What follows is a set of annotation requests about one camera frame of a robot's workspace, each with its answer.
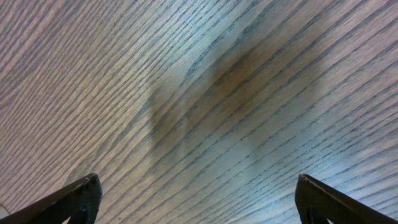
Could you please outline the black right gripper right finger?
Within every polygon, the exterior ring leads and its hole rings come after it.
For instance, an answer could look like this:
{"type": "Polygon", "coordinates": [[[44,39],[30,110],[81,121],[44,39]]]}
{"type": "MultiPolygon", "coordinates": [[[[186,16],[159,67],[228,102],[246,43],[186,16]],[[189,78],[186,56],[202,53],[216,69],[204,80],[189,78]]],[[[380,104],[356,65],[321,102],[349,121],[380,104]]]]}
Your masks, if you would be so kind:
{"type": "Polygon", "coordinates": [[[295,204],[302,223],[390,223],[392,219],[307,174],[300,174],[295,204]]]}

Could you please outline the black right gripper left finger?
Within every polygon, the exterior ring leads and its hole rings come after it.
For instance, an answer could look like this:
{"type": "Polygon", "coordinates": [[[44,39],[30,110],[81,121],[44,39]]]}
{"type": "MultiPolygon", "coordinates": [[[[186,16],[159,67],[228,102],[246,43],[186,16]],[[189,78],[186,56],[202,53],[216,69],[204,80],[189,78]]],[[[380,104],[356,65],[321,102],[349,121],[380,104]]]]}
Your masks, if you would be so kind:
{"type": "Polygon", "coordinates": [[[28,207],[2,218],[1,223],[94,224],[102,196],[98,174],[90,173],[28,207]]]}

